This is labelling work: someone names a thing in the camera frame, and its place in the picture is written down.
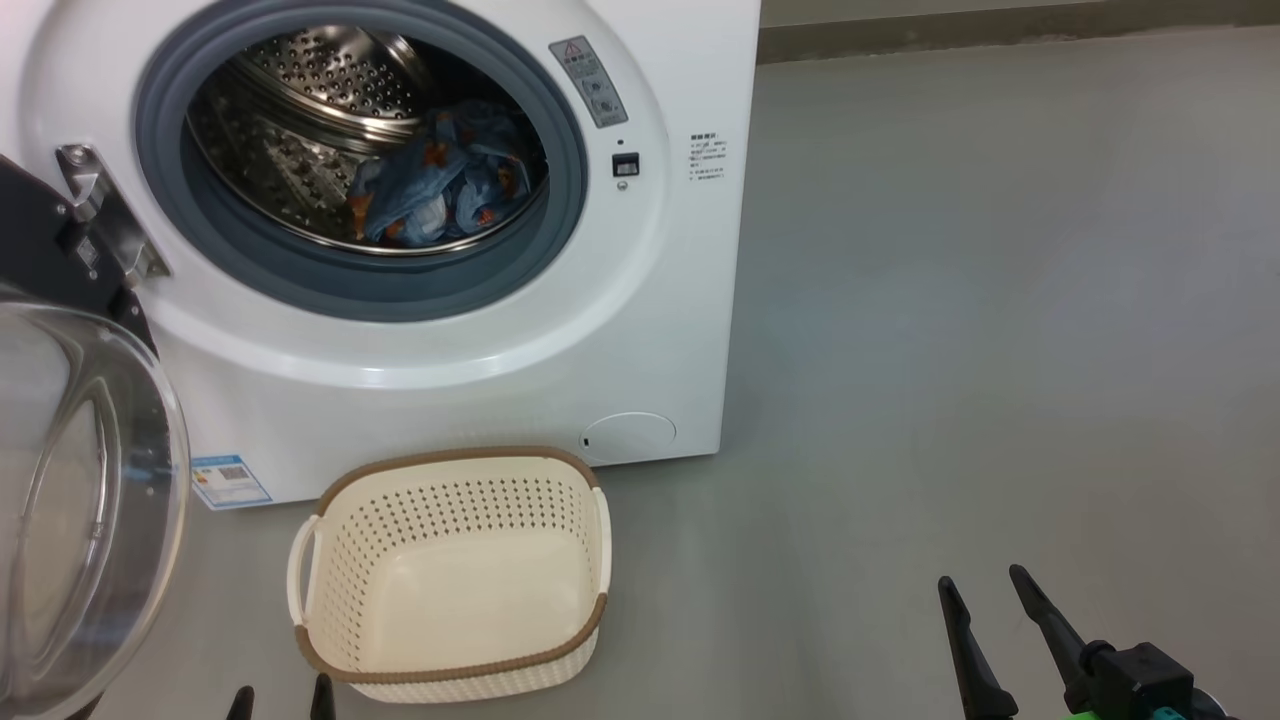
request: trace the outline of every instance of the instruction label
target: instruction label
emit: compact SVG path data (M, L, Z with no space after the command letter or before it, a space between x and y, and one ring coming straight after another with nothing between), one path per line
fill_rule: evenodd
M627 111L622 106L618 91L609 81L609 73L604 70L600 59L595 56L591 44L581 35L550 44L552 55L556 61L564 68L564 73L573 81L577 94L582 96L595 127L607 128L627 122Z
M723 178L727 161L728 141L721 140L719 133L700 132L689 136L689 179L703 182Z
M191 484L210 510L247 507L271 502L239 455L215 455L191 461Z

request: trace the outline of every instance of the floor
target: floor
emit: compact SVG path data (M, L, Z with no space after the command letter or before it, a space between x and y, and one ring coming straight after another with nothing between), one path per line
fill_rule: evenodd
M955 577L1023 717L1061 687L1006 569L1242 717L1280 653L1280 31L762 68L723 451L612 468L582 675L342 717L929 717ZM195 507L99 720L305 717L310 509Z

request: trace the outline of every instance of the green part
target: green part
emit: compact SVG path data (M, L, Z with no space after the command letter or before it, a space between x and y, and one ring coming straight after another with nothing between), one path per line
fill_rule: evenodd
M1082 712L1079 715L1073 715L1070 717L1066 717L1065 720L1102 720L1102 719L1093 712ZM1152 715L1152 720L1187 720L1187 719L1175 712L1174 710L1170 710L1169 707L1161 707L1160 710L1156 711L1155 715Z

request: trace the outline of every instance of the brown basket rim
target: brown basket rim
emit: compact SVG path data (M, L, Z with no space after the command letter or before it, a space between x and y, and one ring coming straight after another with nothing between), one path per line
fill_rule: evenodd
M361 465L355 470L347 473L338 479L334 484L329 486L329 489L320 496L316 503L316 515L324 516L325 510L333 500L348 486L356 480L381 473L385 470L398 470L401 468L408 468L412 465L429 465L433 462L448 462L452 460L483 460L485 457L548 457L552 460L559 460L567 465L573 466L575 470L581 473L586 484L595 489L600 484L595 479L595 473L581 459L570 452L564 452L557 447L541 447L541 446L511 446L511 447L480 447L470 450L444 450L439 452L425 452L420 455L410 455L406 457L397 457L393 460L380 460L378 462L370 462L367 465ZM463 680L468 678L481 678L485 675L497 675L499 673L511 673L513 670L524 670L526 667L532 667L535 665L544 665L547 662L554 662L568 653L573 652L585 643L596 628L600 625L600 618L604 615L604 606L608 601L608 593L599 593L595 597L595 605L591 607L591 615L586 619L586 623L573 634L570 639L563 643L534 655L526 655L522 657L513 657L511 660L499 660L497 662L485 662L481 665L467 665L462 667L443 667L439 670L416 670L406 673L358 673L353 670L342 670L340 667L334 667L326 662L320 653L316 652L314 644L311 644L311 635L303 625L294 625L293 634L298 641L298 650L302 656L311 664L312 667L320 673L325 673L334 680L339 683L352 683L352 684L379 684L379 685L393 685L393 684L411 684L411 683L439 683L444 680Z

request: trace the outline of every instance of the blue clothing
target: blue clothing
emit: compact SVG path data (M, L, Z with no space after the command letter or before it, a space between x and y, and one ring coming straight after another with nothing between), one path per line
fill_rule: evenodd
M356 169L347 205L357 237L426 247L500 223L529 197L520 132L507 109L467 100L429 111L425 126Z

